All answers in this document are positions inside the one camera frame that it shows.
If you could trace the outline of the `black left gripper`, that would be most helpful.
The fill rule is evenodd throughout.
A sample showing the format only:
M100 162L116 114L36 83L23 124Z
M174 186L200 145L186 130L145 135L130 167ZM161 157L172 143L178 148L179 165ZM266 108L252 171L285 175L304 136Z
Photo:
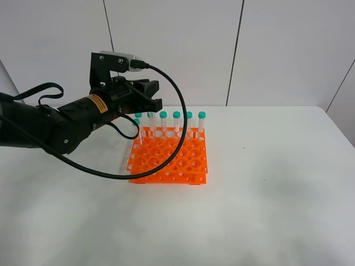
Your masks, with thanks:
M158 112L163 108L162 99L153 99L159 91L156 80L141 79L127 81L114 78L111 86L99 85L91 88L90 95L100 97L107 107L101 114L100 121L112 121L120 114L136 114L142 112Z

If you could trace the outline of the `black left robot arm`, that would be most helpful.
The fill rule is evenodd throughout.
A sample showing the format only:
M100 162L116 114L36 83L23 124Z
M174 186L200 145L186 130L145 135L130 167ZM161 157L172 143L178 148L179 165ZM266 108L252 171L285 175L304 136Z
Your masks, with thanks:
M59 154L73 152L96 129L110 125L119 117L142 112L158 112L161 99L153 96L159 90L156 80L128 81L114 77L108 86L101 85L90 94L57 109L39 103L31 106L21 101L45 89L57 88L60 98L64 90L56 83L44 83L17 96L1 94L1 116L30 133Z

